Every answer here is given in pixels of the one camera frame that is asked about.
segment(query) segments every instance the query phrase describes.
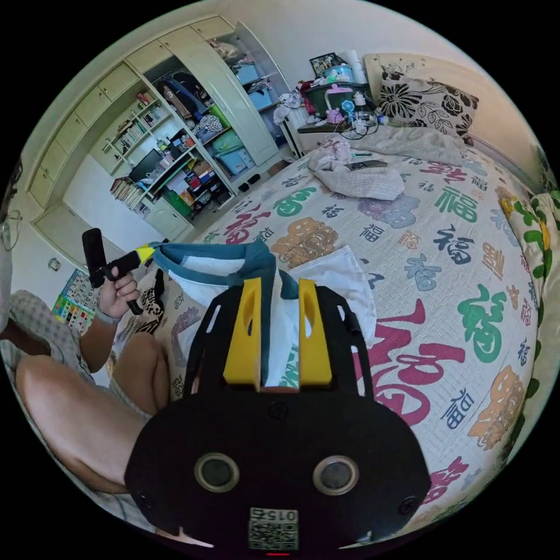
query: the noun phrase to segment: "person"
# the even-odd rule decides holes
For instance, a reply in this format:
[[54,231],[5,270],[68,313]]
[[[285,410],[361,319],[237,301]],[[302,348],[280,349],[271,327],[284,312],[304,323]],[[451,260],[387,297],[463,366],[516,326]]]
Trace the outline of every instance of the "person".
[[22,216],[9,211],[9,204],[21,174],[20,160],[0,192],[0,354],[6,373],[31,428],[66,474],[104,509],[154,532],[128,494],[124,472],[138,434],[169,401],[163,348],[152,335],[136,333],[109,387],[92,377],[109,357],[127,302],[139,296],[130,273],[105,281],[83,336],[57,320],[36,295],[11,293]]

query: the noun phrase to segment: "hand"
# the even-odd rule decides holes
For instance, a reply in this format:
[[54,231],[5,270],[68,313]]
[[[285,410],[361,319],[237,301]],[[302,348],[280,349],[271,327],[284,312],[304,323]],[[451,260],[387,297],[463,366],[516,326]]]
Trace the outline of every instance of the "hand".
[[[118,276],[118,268],[113,267],[111,274],[115,277]],[[140,297],[137,288],[138,284],[130,272],[115,282],[106,278],[99,295],[100,311],[105,315],[120,319],[128,311],[127,302]]]

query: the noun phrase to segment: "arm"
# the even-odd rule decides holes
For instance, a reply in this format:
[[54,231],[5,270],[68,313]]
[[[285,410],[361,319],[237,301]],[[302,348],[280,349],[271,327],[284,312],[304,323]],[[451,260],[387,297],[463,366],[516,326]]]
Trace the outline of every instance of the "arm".
[[[117,267],[114,267],[111,272],[117,276]],[[138,299],[140,295],[137,286],[132,274],[128,273],[116,282],[106,279],[101,287],[99,310],[112,318],[114,323],[108,323],[96,316],[86,334],[80,339],[82,355],[92,373],[98,372],[107,362],[117,332],[117,324],[128,310],[127,302]]]

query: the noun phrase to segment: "glasses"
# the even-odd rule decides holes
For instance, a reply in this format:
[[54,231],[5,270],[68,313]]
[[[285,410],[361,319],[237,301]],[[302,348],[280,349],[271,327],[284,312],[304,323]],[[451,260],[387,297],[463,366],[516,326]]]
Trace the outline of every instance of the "glasses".
[[12,210],[0,225],[0,237],[6,251],[11,251],[18,242],[22,219],[22,213],[19,210]]

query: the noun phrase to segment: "pillow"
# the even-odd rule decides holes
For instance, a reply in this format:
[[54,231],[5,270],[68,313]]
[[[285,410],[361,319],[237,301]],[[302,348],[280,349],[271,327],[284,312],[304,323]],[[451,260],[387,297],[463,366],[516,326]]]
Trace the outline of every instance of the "pillow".
[[383,68],[379,110],[410,127],[429,127],[464,137],[472,125],[478,98],[446,83],[409,78]]

